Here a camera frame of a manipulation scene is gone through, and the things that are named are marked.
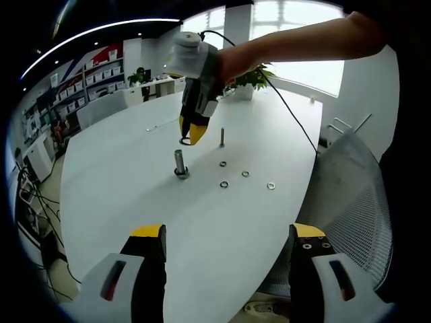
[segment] box on shelf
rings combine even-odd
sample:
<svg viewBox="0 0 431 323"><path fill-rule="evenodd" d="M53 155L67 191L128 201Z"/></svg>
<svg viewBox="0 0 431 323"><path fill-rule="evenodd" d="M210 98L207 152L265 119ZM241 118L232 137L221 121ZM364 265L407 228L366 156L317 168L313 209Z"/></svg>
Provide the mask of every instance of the box on shelf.
<svg viewBox="0 0 431 323"><path fill-rule="evenodd" d="M51 87L57 87L59 84L59 74L51 75Z"/></svg>
<svg viewBox="0 0 431 323"><path fill-rule="evenodd" d="M107 79L111 75L112 75L112 69L107 69L107 70L103 71L103 78L104 79Z"/></svg>
<svg viewBox="0 0 431 323"><path fill-rule="evenodd" d="M108 92L109 93L115 92L115 83L108 85Z"/></svg>
<svg viewBox="0 0 431 323"><path fill-rule="evenodd" d="M64 108L61 108L59 110L60 118L62 118L63 120L66 119L67 113L68 113L67 106L65 106Z"/></svg>
<svg viewBox="0 0 431 323"><path fill-rule="evenodd" d="M75 83L75 90L76 90L76 92L82 90L82 81L78 81Z"/></svg>
<svg viewBox="0 0 431 323"><path fill-rule="evenodd" d="M114 67L114 68L112 69L112 74L114 74L114 75L118 75L119 73L121 73L121 66Z"/></svg>
<svg viewBox="0 0 431 323"><path fill-rule="evenodd" d="M117 89L124 89L125 88L124 81L116 82L115 84L117 85Z"/></svg>
<svg viewBox="0 0 431 323"><path fill-rule="evenodd" d="M93 60L90 60L86 63L86 69L91 69L93 67Z"/></svg>
<svg viewBox="0 0 431 323"><path fill-rule="evenodd" d="M71 96L74 93L75 93L75 87L73 85L67 88L67 96Z"/></svg>
<svg viewBox="0 0 431 323"><path fill-rule="evenodd" d="M86 103L86 99L84 97L78 99L78 106L83 106Z"/></svg>
<svg viewBox="0 0 431 323"><path fill-rule="evenodd" d="M96 94L96 92L91 92L88 94L88 97L89 97L90 101L93 101L93 100L97 99L97 94Z"/></svg>
<svg viewBox="0 0 431 323"><path fill-rule="evenodd" d="M94 82L95 83L99 82L99 81L102 81L102 79L103 79L103 73L102 72L94 74Z"/></svg>
<svg viewBox="0 0 431 323"><path fill-rule="evenodd" d="M60 92L60 100L64 100L67 98L67 91L61 91Z"/></svg>
<svg viewBox="0 0 431 323"><path fill-rule="evenodd" d="M87 85L93 84L94 83L94 75L87 76L86 82L87 82Z"/></svg>
<svg viewBox="0 0 431 323"><path fill-rule="evenodd" d="M117 53L118 53L118 50L117 50L117 49L110 50L110 51L108 52L108 55L109 55L109 61L115 61L115 60L117 59Z"/></svg>
<svg viewBox="0 0 431 323"><path fill-rule="evenodd" d="M69 112L74 111L75 107L76 107L75 101L73 101L72 103L70 103L70 104L67 105L67 109L69 110Z"/></svg>

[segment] metal ring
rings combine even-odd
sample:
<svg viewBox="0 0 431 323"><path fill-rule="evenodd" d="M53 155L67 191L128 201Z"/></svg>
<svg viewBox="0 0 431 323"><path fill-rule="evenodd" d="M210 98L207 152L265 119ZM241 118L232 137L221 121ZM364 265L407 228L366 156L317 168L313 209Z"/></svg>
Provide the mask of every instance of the metal ring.
<svg viewBox="0 0 431 323"><path fill-rule="evenodd" d="M190 137L183 137L183 138L181 138L181 139L180 139L180 144L181 144L181 145L184 145L184 146L191 146L191 144L190 144L190 143L185 143L185 142L184 142L184 140L185 140L185 139L186 139L186 140L190 140Z"/></svg>

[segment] white tabletop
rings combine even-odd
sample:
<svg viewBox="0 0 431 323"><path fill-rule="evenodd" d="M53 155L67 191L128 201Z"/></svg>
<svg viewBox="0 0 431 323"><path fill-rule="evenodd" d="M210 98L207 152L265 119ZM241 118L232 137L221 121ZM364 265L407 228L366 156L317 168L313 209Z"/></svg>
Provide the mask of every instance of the white tabletop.
<svg viewBox="0 0 431 323"><path fill-rule="evenodd" d="M322 104L280 92L317 146ZM164 223L165 322L224 323L285 244L315 152L272 89L256 92L251 102L221 100L200 142L182 146L182 95L128 108L70 140L61 179L65 251L81 279L108 253L120 252L134 229ZM187 180L174 175L175 149L183 150Z"/></svg>

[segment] mesh chair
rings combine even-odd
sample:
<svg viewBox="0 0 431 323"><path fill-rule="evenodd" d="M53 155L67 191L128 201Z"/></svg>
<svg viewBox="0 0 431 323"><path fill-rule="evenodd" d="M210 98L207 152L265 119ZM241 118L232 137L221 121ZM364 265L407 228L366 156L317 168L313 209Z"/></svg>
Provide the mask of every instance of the mesh chair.
<svg viewBox="0 0 431 323"><path fill-rule="evenodd" d="M323 230L336 252L371 274L375 289L383 283L393 245L389 208L378 163L352 130L317 158L297 222ZM290 298L287 254L285 246L258 292Z"/></svg>

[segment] window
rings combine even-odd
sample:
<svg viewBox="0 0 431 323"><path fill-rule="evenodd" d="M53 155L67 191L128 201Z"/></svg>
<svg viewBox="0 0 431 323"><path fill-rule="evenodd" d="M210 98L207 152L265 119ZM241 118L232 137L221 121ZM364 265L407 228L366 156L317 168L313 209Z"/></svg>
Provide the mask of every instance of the window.
<svg viewBox="0 0 431 323"><path fill-rule="evenodd" d="M198 33L204 30L214 30L223 35L225 11L225 7L220 7L186 19L181 31ZM217 47L217 49L223 48L223 38L216 34L205 34L205 42Z"/></svg>
<svg viewBox="0 0 431 323"><path fill-rule="evenodd" d="M343 17L334 5L304 0L255 0L251 39ZM307 85L337 97L344 61L274 63L279 78Z"/></svg>

